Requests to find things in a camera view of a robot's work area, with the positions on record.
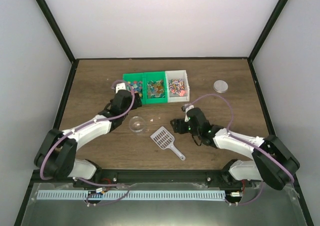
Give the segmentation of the lilac slotted plastic scoop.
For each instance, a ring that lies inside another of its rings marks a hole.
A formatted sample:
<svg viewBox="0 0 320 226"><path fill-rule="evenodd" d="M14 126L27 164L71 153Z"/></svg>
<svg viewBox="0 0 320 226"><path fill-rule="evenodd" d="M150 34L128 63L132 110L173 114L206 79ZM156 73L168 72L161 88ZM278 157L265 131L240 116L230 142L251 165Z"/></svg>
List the lilac slotted plastic scoop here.
<svg viewBox="0 0 320 226"><path fill-rule="evenodd" d="M175 137L164 126L155 131L150 138L160 149L170 149L180 160L184 161L186 159L175 147Z"/></svg>

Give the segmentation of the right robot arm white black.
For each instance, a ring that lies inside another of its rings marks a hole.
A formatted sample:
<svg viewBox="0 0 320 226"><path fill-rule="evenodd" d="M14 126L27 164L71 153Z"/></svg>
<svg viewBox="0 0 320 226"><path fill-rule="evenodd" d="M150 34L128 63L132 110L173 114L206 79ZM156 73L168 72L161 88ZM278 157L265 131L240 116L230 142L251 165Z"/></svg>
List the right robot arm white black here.
<svg viewBox="0 0 320 226"><path fill-rule="evenodd" d="M247 161L235 160L222 174L227 187L234 187L240 180L259 180L275 190L294 182L300 168L299 161L275 135L251 137L210 124L202 110L189 106L183 119L173 119L170 124L175 133L189 133L195 144L211 146L241 154Z"/></svg>

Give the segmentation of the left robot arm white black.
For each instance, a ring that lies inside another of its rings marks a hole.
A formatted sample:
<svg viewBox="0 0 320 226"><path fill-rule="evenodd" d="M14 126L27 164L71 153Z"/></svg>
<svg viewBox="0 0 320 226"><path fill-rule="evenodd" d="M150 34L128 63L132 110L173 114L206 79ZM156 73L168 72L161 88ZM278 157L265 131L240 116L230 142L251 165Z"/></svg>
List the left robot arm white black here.
<svg viewBox="0 0 320 226"><path fill-rule="evenodd" d="M76 152L97 137L115 130L130 110L141 106L139 93L119 90L93 119L64 131L50 130L34 159L41 179L81 178L90 187L98 187L102 182L98 166L89 160L76 159Z"/></svg>

